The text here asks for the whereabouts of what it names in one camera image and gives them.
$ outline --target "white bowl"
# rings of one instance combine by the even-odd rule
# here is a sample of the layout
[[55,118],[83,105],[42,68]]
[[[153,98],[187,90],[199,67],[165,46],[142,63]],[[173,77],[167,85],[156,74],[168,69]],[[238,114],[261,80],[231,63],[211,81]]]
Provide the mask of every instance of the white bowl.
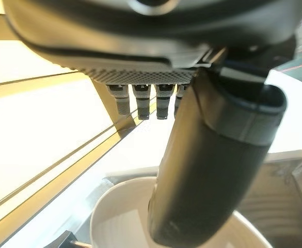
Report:
[[[147,209],[155,177],[135,178],[109,189],[97,202],[90,223],[94,248],[158,248],[147,231]],[[200,248],[271,248],[241,214]]]

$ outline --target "glass panel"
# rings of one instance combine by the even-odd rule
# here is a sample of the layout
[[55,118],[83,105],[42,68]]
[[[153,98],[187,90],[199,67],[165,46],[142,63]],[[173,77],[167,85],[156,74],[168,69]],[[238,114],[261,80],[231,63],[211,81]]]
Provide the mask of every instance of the glass panel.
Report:
[[[13,94],[5,90],[49,83]],[[0,85],[0,200],[112,124],[90,79],[81,73]]]
[[32,52],[17,40],[0,40],[0,83],[71,72]]

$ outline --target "white countertop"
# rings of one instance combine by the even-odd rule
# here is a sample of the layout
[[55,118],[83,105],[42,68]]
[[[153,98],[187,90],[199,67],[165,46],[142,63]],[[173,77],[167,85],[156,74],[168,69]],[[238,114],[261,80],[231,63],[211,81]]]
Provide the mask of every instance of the white countertop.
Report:
[[271,71],[268,84],[282,88],[288,108],[269,153],[302,150],[302,82],[278,71]]

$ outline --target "white cup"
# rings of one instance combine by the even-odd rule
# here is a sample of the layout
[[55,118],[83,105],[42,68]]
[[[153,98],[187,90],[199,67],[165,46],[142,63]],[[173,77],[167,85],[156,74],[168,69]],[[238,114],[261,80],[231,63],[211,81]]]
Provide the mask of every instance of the white cup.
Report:
[[[148,203],[155,177],[135,178],[109,189],[97,202],[90,223],[93,248],[158,248],[147,231]],[[241,214],[200,248],[271,248]]]

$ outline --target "black object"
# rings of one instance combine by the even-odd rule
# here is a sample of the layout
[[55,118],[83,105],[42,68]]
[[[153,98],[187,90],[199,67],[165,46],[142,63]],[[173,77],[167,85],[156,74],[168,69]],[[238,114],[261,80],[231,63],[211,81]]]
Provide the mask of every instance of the black object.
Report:
[[155,86],[156,90],[156,117],[165,120],[168,117],[170,97],[174,91],[174,85],[161,84]]
[[181,104],[181,100],[184,96],[184,93],[185,93],[187,87],[188,87],[188,84],[177,85],[176,100],[175,100],[175,111],[174,111],[175,117],[176,117],[177,110],[178,110],[178,108]]
[[3,0],[9,24],[33,51],[107,85],[188,84],[210,48],[284,42],[302,16],[300,0],[180,0],[158,17],[127,2]]
[[130,98],[127,85],[108,85],[109,93],[115,98],[119,115],[130,114]]
[[137,102],[138,118],[148,120],[150,118],[151,85],[134,85],[133,92]]
[[56,240],[44,248],[76,248],[72,241],[77,241],[75,235],[71,231],[66,230]]
[[231,215],[263,162],[286,109],[272,85],[198,69],[176,115],[149,204],[153,240],[197,247]]

